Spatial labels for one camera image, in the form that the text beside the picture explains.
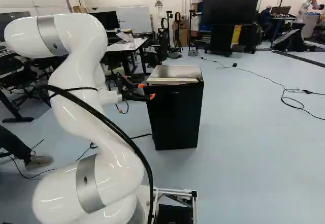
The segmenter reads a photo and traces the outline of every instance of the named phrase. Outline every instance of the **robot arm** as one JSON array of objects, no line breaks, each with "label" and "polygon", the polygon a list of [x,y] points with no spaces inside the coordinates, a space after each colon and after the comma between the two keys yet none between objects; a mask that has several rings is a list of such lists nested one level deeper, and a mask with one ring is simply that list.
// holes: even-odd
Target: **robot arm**
[{"label": "robot arm", "polygon": [[[49,79],[105,115],[102,104],[122,100],[108,91],[99,64],[106,52],[104,27],[91,15],[56,14],[14,20],[5,29],[8,46],[30,58],[69,53]],[[127,223],[135,210],[143,210],[137,190],[144,176],[139,157],[126,142],[97,117],[60,95],[51,99],[59,124],[69,133],[98,146],[97,155],[58,168],[38,184],[32,207],[43,224]]]},{"label": "robot arm", "polygon": [[302,3],[301,8],[298,12],[297,20],[296,20],[297,23],[304,23],[304,16],[306,15],[310,5],[313,6],[314,10],[323,10],[324,9],[324,5],[319,5],[317,3],[317,0],[306,0],[306,2]]}]

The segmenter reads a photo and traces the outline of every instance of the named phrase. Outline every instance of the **large tv screen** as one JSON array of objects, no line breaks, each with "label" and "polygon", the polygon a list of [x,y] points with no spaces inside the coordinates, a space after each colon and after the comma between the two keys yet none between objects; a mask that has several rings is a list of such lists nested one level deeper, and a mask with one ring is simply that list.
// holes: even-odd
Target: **large tv screen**
[{"label": "large tv screen", "polygon": [[261,0],[203,0],[203,24],[251,24]]},{"label": "large tv screen", "polygon": [[120,28],[116,12],[94,12],[91,15],[97,18],[106,30]]}]

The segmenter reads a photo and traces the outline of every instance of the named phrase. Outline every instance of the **person's leg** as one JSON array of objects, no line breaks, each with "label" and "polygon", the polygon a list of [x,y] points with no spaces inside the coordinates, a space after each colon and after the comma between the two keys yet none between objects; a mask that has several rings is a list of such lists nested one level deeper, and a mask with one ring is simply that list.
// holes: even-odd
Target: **person's leg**
[{"label": "person's leg", "polygon": [[31,149],[28,148],[16,135],[0,125],[0,148],[4,148],[18,159],[30,162]]},{"label": "person's leg", "polygon": [[271,22],[267,22],[267,23],[265,24],[264,32],[265,32],[266,34],[268,34],[272,27],[273,27],[273,23],[271,23]]},{"label": "person's leg", "polygon": [[31,155],[32,150],[27,147],[16,135],[0,125],[0,148],[25,162],[27,170],[48,166],[53,158],[47,155]]}]

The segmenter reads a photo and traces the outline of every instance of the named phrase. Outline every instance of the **paper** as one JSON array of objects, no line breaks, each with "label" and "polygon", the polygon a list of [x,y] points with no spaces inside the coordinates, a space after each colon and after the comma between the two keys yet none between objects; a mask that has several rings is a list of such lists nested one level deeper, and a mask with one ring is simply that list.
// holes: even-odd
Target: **paper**
[{"label": "paper", "polygon": [[121,38],[121,39],[123,39],[123,40],[125,40],[127,42],[133,42],[134,43],[134,38],[132,37],[132,35],[129,36],[129,35],[123,33],[123,32],[117,33],[116,35],[119,38]]}]

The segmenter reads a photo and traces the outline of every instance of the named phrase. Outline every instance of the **person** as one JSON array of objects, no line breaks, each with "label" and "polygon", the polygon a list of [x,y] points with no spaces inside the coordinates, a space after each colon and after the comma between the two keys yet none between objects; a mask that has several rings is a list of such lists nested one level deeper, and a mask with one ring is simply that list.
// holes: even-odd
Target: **person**
[{"label": "person", "polygon": [[26,146],[15,134],[0,125],[0,148],[6,153],[0,153],[0,158],[14,155],[25,163],[26,169],[33,170],[45,167],[53,162],[53,158],[47,155],[37,156],[35,151]]},{"label": "person", "polygon": [[261,12],[261,23],[265,35],[267,36],[273,27],[272,15],[270,13],[272,6],[268,5],[265,10]]}]

